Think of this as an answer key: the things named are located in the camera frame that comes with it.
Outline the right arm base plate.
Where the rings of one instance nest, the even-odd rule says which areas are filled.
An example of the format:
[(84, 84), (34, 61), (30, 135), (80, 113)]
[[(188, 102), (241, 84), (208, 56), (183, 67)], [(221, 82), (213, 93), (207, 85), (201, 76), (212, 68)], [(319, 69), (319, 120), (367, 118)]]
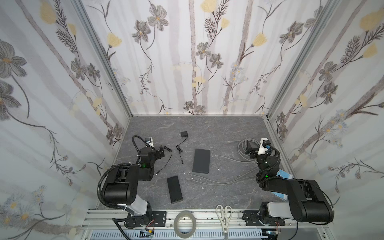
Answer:
[(281, 227), (286, 223), (282, 218), (271, 217), (260, 211), (244, 211), (242, 220), (245, 221), (247, 227)]

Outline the black power adapter with cable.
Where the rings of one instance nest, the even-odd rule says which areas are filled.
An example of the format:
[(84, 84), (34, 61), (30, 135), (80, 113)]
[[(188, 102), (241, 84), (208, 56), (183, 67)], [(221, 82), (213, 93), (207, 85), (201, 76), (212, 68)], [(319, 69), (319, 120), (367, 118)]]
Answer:
[(167, 147), (167, 146), (163, 146), (163, 148), (164, 148), (165, 150), (167, 150), (168, 152), (170, 152), (171, 155), (170, 155), (170, 157), (169, 157), (167, 163), (166, 163), (160, 170), (158, 170), (158, 171), (156, 172), (156, 174), (155, 174), (156, 176), (157, 176), (163, 169), (165, 169), (165, 168), (167, 167), (168, 163), (170, 162), (170, 160), (171, 160), (171, 158), (172, 158), (172, 156), (173, 156), (173, 150), (172, 150), (172, 149), (170, 149), (170, 148)]

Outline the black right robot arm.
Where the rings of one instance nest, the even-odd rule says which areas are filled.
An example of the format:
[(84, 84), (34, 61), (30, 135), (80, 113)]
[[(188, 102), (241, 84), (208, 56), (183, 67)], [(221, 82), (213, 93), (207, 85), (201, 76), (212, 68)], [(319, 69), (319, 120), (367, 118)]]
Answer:
[(246, 226), (279, 227), (285, 225), (285, 220), (322, 226), (334, 220), (333, 204), (315, 180), (290, 179), (279, 173), (281, 154), (269, 139), (245, 140), (242, 145), (245, 156), (258, 166), (259, 187), (287, 196), (285, 202), (263, 202), (257, 211), (244, 211)]

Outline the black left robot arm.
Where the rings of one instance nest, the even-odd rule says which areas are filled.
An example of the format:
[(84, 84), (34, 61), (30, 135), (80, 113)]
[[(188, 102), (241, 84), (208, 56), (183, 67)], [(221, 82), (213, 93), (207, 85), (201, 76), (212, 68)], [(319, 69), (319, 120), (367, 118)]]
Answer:
[(137, 151), (136, 162), (113, 165), (101, 176), (97, 185), (97, 197), (102, 205), (128, 213), (124, 219), (112, 218), (126, 240), (130, 237), (120, 223), (124, 223), (127, 229), (134, 229), (136, 226), (148, 227), (155, 222), (151, 204), (138, 195), (138, 182), (151, 181), (156, 161), (165, 156), (165, 150), (171, 151), (163, 145), (156, 149), (151, 138), (134, 135), (132, 142)]

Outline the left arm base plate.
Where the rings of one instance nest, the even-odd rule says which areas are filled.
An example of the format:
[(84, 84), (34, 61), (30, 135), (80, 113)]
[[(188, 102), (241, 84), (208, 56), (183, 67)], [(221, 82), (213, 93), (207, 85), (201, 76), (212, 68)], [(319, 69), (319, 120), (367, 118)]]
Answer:
[(124, 226), (127, 229), (133, 229), (136, 227), (145, 227), (145, 228), (165, 227), (166, 220), (167, 220), (166, 211), (154, 211), (150, 215), (130, 216), (128, 220), (124, 222)]

